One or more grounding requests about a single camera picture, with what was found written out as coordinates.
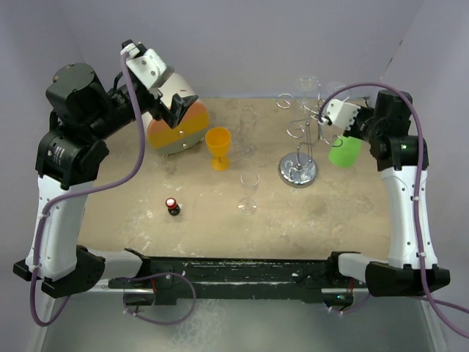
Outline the green plastic wine glass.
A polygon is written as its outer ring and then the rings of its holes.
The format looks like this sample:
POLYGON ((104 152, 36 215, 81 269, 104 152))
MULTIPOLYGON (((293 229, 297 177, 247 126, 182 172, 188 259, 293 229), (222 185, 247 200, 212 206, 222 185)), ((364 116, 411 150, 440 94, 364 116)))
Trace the green plastic wine glass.
POLYGON ((334 143, 328 154, 329 161, 341 168, 351 168, 361 152, 362 141, 351 136, 341 136, 334 143))

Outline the clear ribbed flute glass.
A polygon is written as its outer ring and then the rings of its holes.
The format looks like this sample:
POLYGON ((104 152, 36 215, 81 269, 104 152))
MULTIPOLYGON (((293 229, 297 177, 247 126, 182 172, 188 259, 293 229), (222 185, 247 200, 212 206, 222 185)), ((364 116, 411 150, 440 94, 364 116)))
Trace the clear ribbed flute glass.
MULTIPOLYGON (((344 89, 346 87, 346 84, 340 82, 340 81, 331 81, 326 85, 326 90, 328 95, 332 95, 333 93, 338 92, 341 89, 344 89)), ((340 100, 342 102, 345 102, 350 99, 351 96, 351 91, 349 89, 344 90, 343 92, 340 92, 339 94, 335 95, 333 99, 327 104, 329 106, 332 104, 335 100, 340 100)))

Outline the short clear wine glass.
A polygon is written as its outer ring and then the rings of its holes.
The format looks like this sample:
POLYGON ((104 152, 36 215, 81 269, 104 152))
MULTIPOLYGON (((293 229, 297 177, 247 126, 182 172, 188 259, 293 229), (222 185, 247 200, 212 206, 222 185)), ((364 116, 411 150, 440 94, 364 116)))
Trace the short clear wine glass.
POLYGON ((302 92, 302 103, 308 102, 308 95, 320 85, 319 80, 314 76, 301 76, 295 80, 295 87, 302 92))

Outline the clear stemmed wine glass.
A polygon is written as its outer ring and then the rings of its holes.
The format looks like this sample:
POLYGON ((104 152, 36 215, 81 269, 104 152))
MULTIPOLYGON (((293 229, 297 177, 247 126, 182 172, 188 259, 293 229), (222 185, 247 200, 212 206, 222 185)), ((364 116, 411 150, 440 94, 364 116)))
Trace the clear stemmed wine glass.
POLYGON ((259 186, 259 175, 255 171, 245 171, 241 174, 240 182, 244 195, 238 201, 237 209, 244 216, 254 215, 257 210, 254 195, 259 186))

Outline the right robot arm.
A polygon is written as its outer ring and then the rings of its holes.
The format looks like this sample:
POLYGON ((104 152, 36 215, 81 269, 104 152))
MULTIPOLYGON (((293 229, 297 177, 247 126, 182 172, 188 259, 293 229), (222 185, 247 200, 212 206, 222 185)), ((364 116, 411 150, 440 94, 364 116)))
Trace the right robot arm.
POLYGON ((374 297, 423 296, 449 285, 449 270, 438 264, 426 206, 429 166, 426 142, 411 136, 411 96, 382 89, 374 107, 331 99, 325 116, 344 131, 343 137, 367 142, 377 162, 388 198, 391 245, 385 262, 358 252, 335 252, 336 263, 326 268, 334 287, 364 282, 374 297))

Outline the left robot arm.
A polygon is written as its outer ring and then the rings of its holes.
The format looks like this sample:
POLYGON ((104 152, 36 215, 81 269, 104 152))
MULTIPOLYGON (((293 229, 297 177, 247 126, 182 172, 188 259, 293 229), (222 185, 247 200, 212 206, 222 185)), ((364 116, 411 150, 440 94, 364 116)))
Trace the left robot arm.
POLYGON ((140 254, 124 250, 112 260, 78 244, 86 200, 109 151, 108 137, 143 114, 176 128, 197 101, 174 94, 165 104, 131 71, 122 87, 105 89, 86 63, 59 69, 46 97, 51 104, 49 130, 37 148, 35 169, 40 190, 34 240, 28 256, 13 271, 52 298, 91 289, 104 278, 124 276, 134 287, 148 284, 151 270, 140 254))

